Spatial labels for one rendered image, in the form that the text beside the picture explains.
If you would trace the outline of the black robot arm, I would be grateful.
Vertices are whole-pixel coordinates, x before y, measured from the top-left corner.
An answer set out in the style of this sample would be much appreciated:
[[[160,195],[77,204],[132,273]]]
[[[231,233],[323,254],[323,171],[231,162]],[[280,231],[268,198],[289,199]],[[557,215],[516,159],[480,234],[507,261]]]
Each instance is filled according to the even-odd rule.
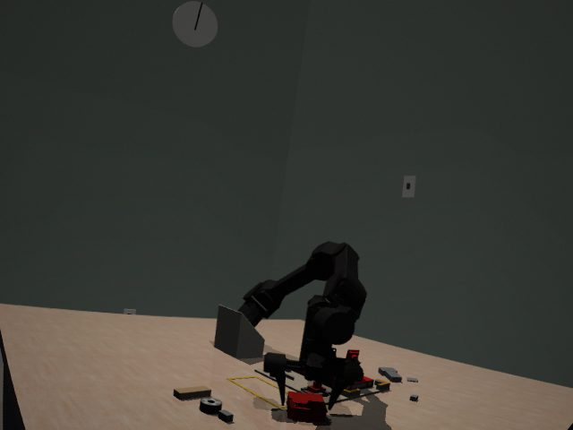
[[[304,331],[320,335],[333,345],[343,345],[352,338],[367,296],[358,279],[358,260],[359,254],[349,244],[321,244],[301,268],[279,280],[267,279],[258,283],[244,295],[245,303],[237,312],[255,328],[262,318],[269,319],[279,309],[285,296],[314,280],[327,281],[323,296],[313,295],[308,301]],[[346,359],[337,357],[335,348],[324,352],[312,346],[305,359],[305,380],[330,383],[332,376],[342,377]]]

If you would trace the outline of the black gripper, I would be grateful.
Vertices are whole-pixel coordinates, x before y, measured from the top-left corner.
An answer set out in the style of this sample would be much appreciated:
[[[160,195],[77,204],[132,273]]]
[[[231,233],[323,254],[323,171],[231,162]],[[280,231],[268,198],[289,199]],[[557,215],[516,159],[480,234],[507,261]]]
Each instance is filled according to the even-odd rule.
[[[306,356],[312,347],[319,351],[329,352],[332,344],[322,338],[320,335],[314,335],[304,331],[302,346],[300,351],[299,361],[286,359],[286,354],[279,354],[268,352],[264,356],[264,372],[269,373],[269,376],[276,378],[282,406],[285,403],[285,387],[286,387],[286,369],[293,369],[298,371],[305,371],[307,366],[305,363]],[[363,380],[363,369],[354,361],[346,361],[346,367],[342,377],[335,377],[332,386],[328,410],[331,410],[336,403],[341,392],[349,385],[354,385],[355,382]]]

